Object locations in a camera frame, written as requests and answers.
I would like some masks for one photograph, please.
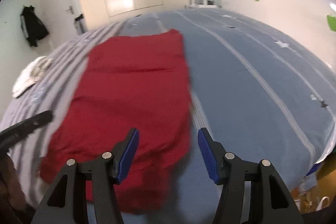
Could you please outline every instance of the blue gripper pad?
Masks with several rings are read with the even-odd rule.
[[[120,184],[128,175],[129,168],[131,167],[132,160],[138,149],[139,145],[139,130],[134,130],[127,147],[124,150],[123,155],[119,160],[118,175],[116,180]]]
[[[199,149],[201,150],[202,157],[205,163],[205,167],[207,168],[209,177],[214,181],[214,183],[217,184],[220,181],[219,174],[218,174],[218,164],[217,164],[216,157],[210,148],[209,142],[207,141],[207,137],[205,136],[205,134],[207,134],[208,135],[207,137],[212,140],[206,128],[201,128],[198,131],[198,135],[197,135],[198,146],[199,146]]]

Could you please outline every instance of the bed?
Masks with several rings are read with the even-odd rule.
[[[198,149],[201,127],[243,160],[269,159],[289,189],[333,150],[335,75],[292,38],[224,9],[139,15],[61,45],[50,55],[54,61],[46,76],[9,105],[0,130],[44,110],[55,115],[52,123],[10,152],[29,204],[36,207],[43,197],[46,186],[38,166],[67,113],[87,53],[111,36],[152,35],[172,28],[184,36],[189,65],[192,147],[176,168],[164,208],[140,216],[124,214],[125,223],[212,222],[220,189],[209,179]],[[93,207],[88,207],[92,218]]]

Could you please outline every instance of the black jacket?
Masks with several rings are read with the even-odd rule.
[[[21,29],[31,47],[37,47],[36,41],[49,34],[42,21],[35,15],[34,10],[33,6],[24,6],[21,13]]]

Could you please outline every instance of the red towel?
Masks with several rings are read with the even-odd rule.
[[[129,129],[140,143],[128,177],[115,187],[124,212],[159,209],[170,173],[189,150],[189,77],[182,35],[112,37],[89,54],[63,124],[41,163],[51,183],[68,159],[95,159],[123,140]],[[92,200],[92,185],[87,183]]]

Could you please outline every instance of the door handle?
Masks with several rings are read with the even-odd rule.
[[[65,10],[66,12],[70,11],[70,13],[73,15],[74,14],[74,9],[72,6],[69,6],[69,9]]]

